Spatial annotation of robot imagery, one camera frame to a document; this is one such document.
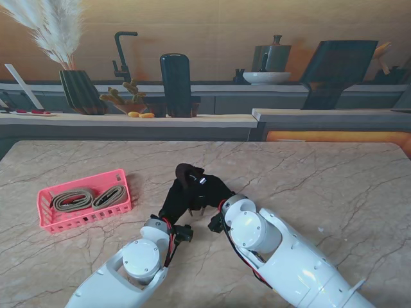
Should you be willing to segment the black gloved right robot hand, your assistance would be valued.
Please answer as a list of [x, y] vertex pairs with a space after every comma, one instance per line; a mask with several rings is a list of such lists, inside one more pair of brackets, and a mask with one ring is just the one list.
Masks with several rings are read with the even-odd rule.
[[235, 192], [217, 176], [207, 175], [201, 172], [189, 174], [189, 212], [204, 210], [207, 206], [218, 208], [222, 201], [228, 200]]

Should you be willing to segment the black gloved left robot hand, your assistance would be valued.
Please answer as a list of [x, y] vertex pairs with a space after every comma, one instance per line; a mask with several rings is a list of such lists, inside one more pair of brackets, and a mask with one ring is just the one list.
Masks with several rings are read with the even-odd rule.
[[204, 169], [181, 163], [175, 169], [176, 179], [168, 191], [164, 204], [159, 211], [159, 217], [174, 225], [189, 209], [188, 179], [189, 174], [204, 173]]

